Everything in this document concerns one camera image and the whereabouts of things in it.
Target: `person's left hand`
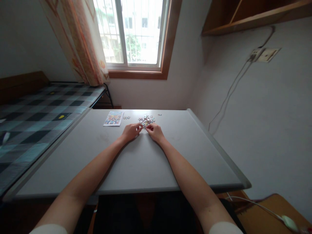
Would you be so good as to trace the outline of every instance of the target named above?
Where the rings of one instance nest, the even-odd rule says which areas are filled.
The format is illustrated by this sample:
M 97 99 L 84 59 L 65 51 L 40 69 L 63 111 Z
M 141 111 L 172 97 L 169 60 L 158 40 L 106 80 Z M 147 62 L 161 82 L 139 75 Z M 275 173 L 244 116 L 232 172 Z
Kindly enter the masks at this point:
M 124 127 L 124 131 L 120 137 L 125 143 L 127 143 L 128 141 L 134 139 L 140 131 L 142 131 L 142 129 L 143 125 L 140 123 L 129 124 Z

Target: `gray table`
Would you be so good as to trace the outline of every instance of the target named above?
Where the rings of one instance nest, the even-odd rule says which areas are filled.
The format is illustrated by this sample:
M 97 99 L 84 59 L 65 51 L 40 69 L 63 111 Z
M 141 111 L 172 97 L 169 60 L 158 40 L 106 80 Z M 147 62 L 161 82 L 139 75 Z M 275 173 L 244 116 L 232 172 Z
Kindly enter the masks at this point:
M 250 182 L 215 139 L 188 110 L 122 110 L 120 126 L 103 127 L 110 110 L 89 109 L 41 162 L 6 194 L 4 200 L 55 197 L 98 153 L 114 142 L 130 123 L 153 115 L 168 141 L 216 192 L 249 188 Z M 120 152 L 96 192 L 100 194 L 179 190 L 162 149 L 142 130 Z

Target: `wall socket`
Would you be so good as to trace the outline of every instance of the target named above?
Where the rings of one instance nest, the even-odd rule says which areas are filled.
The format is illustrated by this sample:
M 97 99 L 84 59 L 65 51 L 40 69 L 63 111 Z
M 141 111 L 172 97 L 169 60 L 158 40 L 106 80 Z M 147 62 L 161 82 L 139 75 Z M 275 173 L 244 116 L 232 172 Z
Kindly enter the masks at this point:
M 257 58 L 257 62 L 269 62 L 277 54 L 280 48 L 269 49 L 265 48 L 261 55 Z
M 249 62 L 255 62 L 255 61 L 259 58 L 259 56 L 261 55 L 262 50 L 263 50 L 262 48 L 254 49 L 254 50 L 251 52 L 251 54 L 249 55 L 249 58 L 248 58 L 247 61 L 249 61 Z

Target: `window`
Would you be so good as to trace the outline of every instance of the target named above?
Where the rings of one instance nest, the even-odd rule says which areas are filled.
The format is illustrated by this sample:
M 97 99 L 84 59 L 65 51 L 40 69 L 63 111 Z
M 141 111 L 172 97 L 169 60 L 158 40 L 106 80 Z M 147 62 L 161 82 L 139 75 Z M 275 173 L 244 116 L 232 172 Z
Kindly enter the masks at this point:
M 148 19 L 147 18 L 142 18 L 142 28 L 147 28 L 147 23 L 148 23 Z
M 110 23 L 110 24 L 114 24 L 115 23 L 114 16 L 108 16 L 108 23 Z
M 110 77 L 167 79 L 182 0 L 93 1 Z
M 124 24 L 126 28 L 132 29 L 132 18 L 125 18 Z
M 160 16 L 158 17 L 158 25 L 157 25 L 157 28 L 158 29 L 160 29 L 160 20 L 161 20 L 161 18 L 160 18 Z

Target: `white sleeve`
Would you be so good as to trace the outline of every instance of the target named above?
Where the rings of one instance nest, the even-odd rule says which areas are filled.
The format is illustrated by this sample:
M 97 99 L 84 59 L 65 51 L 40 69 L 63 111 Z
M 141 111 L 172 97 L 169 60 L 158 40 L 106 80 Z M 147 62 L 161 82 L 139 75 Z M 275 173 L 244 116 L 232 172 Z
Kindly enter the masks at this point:
M 230 222 L 219 222 L 214 224 L 209 234 L 243 234 L 243 232 L 234 224 Z
M 67 231 L 60 225 L 46 224 L 35 228 L 29 234 L 67 234 Z

